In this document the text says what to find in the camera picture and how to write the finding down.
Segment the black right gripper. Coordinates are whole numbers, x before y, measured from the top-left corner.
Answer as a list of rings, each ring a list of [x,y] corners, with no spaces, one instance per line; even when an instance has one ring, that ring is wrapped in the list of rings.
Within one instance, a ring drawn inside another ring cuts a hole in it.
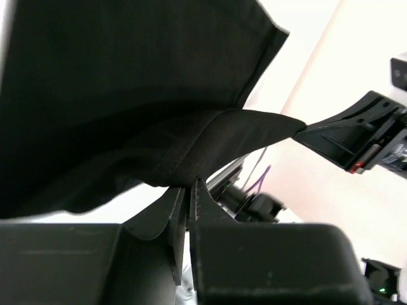
[[[378,142],[381,126],[391,121]],[[381,166],[406,179],[406,106],[375,91],[309,125],[294,140],[346,172]]]

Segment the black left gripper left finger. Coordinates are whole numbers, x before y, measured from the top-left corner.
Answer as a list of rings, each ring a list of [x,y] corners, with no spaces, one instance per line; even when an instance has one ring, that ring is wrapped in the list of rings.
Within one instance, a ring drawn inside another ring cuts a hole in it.
[[[2,304],[173,304],[186,193],[172,188],[122,224],[3,224]]]

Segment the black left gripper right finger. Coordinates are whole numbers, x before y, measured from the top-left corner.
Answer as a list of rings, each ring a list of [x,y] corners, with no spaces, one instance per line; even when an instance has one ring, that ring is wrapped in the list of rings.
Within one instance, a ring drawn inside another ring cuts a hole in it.
[[[202,179],[191,190],[199,304],[373,304],[350,240],[328,224],[237,222]]]

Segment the black skirt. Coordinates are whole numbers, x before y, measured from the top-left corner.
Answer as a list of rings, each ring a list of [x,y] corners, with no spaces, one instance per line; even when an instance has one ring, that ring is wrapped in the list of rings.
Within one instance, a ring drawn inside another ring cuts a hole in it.
[[[13,1],[1,217],[190,187],[304,122],[244,109],[288,32],[256,1]]]

